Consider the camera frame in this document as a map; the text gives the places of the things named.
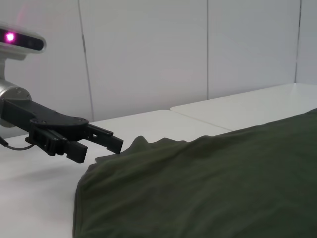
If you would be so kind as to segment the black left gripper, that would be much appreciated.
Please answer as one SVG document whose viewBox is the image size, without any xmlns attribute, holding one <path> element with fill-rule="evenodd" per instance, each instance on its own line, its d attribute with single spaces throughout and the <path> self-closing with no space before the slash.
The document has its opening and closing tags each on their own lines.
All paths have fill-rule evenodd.
<svg viewBox="0 0 317 238">
<path fill-rule="evenodd" d="M 66 155 L 79 164 L 84 163 L 88 147 L 57 132 L 86 127 L 86 140 L 106 147 L 114 154 L 120 154 L 123 146 L 123 140 L 115 137 L 112 131 L 89 124 L 83 118 L 63 115 L 31 100 L 5 99 L 0 118 L 29 132 L 26 142 L 38 146 L 48 155 Z"/>
</svg>

